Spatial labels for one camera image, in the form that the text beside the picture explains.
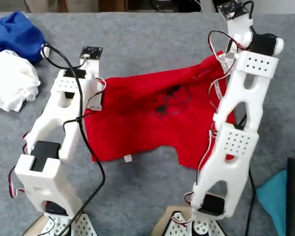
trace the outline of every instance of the crumpled white t-shirt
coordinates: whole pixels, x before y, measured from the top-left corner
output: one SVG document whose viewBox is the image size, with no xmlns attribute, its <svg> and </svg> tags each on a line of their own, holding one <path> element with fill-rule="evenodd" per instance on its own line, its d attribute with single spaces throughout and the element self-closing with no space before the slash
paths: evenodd
<svg viewBox="0 0 295 236">
<path fill-rule="evenodd" d="M 15 52 L 0 52 L 0 108 L 18 112 L 23 101 L 33 101 L 40 81 L 32 64 Z"/>
</svg>

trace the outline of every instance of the blue cloth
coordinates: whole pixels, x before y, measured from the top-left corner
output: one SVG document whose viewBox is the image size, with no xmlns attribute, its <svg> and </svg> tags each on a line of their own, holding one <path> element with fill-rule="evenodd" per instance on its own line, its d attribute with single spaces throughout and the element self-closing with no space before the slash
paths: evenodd
<svg viewBox="0 0 295 236">
<path fill-rule="evenodd" d="M 9 49 L 31 62 L 42 59 L 43 33 L 21 12 L 0 18 L 0 52 Z"/>
<path fill-rule="evenodd" d="M 270 214 L 279 236 L 286 236 L 286 180 L 283 170 L 257 189 L 257 197 Z"/>
</svg>

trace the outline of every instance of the gray fabric surface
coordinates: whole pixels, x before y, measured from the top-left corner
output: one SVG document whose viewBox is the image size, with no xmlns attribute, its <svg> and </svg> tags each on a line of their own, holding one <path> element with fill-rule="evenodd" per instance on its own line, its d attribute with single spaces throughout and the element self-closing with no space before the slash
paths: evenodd
<svg viewBox="0 0 295 236">
<path fill-rule="evenodd" d="M 83 46 L 104 47 L 100 76 L 130 76 L 169 70 L 198 63 L 208 55 L 207 34 L 211 29 L 226 30 L 216 14 L 36 14 L 31 20 L 46 39 L 78 63 Z M 255 154 L 251 161 L 257 186 L 286 167 L 286 159 L 295 157 L 295 15 L 255 15 L 255 30 L 271 32 L 285 40 L 285 49 L 264 103 Z M 226 39 L 214 36 L 216 49 L 224 49 Z M 51 58 L 61 63 L 54 54 Z M 19 113 L 0 110 L 0 236 L 18 236 L 40 215 L 25 195 L 11 199 L 7 175 L 16 164 L 22 135 L 29 131 L 49 98 L 58 70 L 46 61 L 35 65 L 42 85 L 39 95 Z M 59 128 L 52 141 L 63 138 Z M 102 236 L 147 236 L 168 205 L 183 204 L 183 194 L 192 189 L 195 171 L 177 163 L 172 147 L 103 163 L 107 182 L 87 207 L 94 227 Z M 84 201 L 101 180 L 96 164 L 79 142 L 74 160 L 66 166 L 67 176 Z M 232 218 L 221 225 L 229 236 L 244 234 L 251 198 L 250 184 Z M 275 236 L 270 217 L 256 202 L 252 214 L 252 236 Z"/>
</svg>

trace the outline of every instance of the red t-shirt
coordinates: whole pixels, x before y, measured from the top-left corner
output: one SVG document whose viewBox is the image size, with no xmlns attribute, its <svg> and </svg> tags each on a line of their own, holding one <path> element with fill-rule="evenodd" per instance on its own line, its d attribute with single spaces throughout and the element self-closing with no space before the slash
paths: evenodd
<svg viewBox="0 0 295 236">
<path fill-rule="evenodd" d="M 179 164 L 196 169 L 207 149 L 215 112 L 208 88 L 223 75 L 220 63 L 211 56 L 183 69 L 107 79 L 102 111 L 86 110 L 92 113 L 85 118 L 90 146 L 101 161 L 173 146 Z M 225 80 L 220 88 L 224 94 Z M 218 106 L 214 87 L 211 101 Z M 228 122 L 234 121 L 231 114 Z"/>
</svg>

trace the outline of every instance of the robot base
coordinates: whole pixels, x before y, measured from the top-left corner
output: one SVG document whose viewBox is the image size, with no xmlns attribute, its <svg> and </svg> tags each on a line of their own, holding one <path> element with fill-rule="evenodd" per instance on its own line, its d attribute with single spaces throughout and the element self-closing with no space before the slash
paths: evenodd
<svg viewBox="0 0 295 236">
<path fill-rule="evenodd" d="M 179 211 L 174 211 L 172 215 L 178 221 L 185 221 Z M 187 227 L 170 220 L 162 236 L 225 236 L 223 230 L 215 220 L 207 218 L 198 218 L 196 221 L 189 223 Z"/>
<path fill-rule="evenodd" d="M 55 221 L 55 226 L 53 221 L 49 219 L 41 234 L 48 232 L 51 228 L 53 229 L 44 234 L 44 236 L 58 235 L 68 222 L 67 219 L 62 219 L 62 217 L 52 217 L 52 219 Z M 98 234 L 89 220 L 88 215 L 82 214 L 78 221 L 72 224 L 71 234 L 68 232 L 67 234 L 63 234 L 63 236 L 98 236 Z"/>
</svg>

